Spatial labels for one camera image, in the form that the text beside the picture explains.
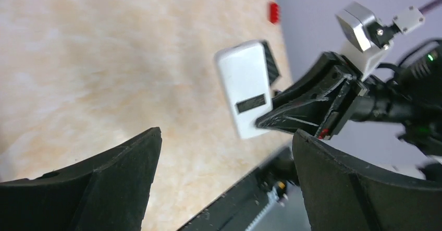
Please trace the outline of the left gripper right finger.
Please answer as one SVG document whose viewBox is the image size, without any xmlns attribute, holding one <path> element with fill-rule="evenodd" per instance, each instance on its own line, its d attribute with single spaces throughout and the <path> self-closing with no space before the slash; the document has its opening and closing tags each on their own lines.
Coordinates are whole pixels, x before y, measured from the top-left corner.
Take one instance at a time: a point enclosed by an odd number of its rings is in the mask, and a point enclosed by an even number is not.
<svg viewBox="0 0 442 231">
<path fill-rule="evenodd" d="M 441 230 L 441 184 L 398 174 L 299 130 L 292 152 L 312 230 Z"/>
</svg>

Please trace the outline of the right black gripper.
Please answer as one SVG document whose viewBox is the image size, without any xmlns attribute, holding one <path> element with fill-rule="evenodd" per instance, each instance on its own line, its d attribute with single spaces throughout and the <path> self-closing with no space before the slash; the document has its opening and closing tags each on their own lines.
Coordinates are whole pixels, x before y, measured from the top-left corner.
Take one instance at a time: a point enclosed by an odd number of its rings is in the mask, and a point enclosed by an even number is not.
<svg viewBox="0 0 442 231">
<path fill-rule="evenodd" d="M 337 87 L 327 98 L 294 100 L 325 78 L 331 68 L 338 76 Z M 355 111 L 358 97 L 365 95 L 361 71 L 344 55 L 322 52 L 314 65 L 293 85 L 272 99 L 273 110 L 259 117 L 255 126 L 261 129 L 295 133 L 303 130 L 314 137 L 329 140 L 340 133 Z"/>
</svg>

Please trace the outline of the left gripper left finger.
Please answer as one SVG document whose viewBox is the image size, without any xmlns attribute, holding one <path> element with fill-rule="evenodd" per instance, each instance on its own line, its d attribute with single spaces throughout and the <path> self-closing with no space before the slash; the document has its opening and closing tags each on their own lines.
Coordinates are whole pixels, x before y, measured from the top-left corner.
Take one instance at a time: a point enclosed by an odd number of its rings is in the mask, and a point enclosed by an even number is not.
<svg viewBox="0 0 442 231">
<path fill-rule="evenodd" d="M 140 230 L 161 146 L 154 127 L 36 179 L 1 183 L 1 230 Z"/>
</svg>

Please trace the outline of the white remote control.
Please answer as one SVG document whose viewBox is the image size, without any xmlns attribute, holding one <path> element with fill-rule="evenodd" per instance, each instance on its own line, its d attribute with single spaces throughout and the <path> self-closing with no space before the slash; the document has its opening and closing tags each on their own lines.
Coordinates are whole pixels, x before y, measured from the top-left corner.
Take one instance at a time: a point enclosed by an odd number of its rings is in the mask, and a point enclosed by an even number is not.
<svg viewBox="0 0 442 231">
<path fill-rule="evenodd" d="M 243 42 L 214 56 L 227 105 L 241 139 L 267 133 L 255 121 L 273 109 L 265 58 L 260 40 Z"/>
</svg>

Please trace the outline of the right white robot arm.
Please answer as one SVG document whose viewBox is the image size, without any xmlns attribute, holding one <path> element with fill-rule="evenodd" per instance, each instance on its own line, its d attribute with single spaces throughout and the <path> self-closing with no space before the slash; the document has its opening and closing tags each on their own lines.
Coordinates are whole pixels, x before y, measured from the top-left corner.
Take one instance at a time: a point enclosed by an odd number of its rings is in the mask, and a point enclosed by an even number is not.
<svg viewBox="0 0 442 231">
<path fill-rule="evenodd" d="M 337 135 L 348 121 L 401 124 L 398 139 L 417 147 L 429 162 L 419 167 L 430 181 L 441 181 L 441 39 L 428 40 L 406 55 L 407 67 L 381 63 L 394 72 L 382 81 L 362 79 L 344 55 L 323 52 L 294 85 L 278 93 L 273 109 L 258 117 L 260 129 L 318 139 Z"/>
</svg>

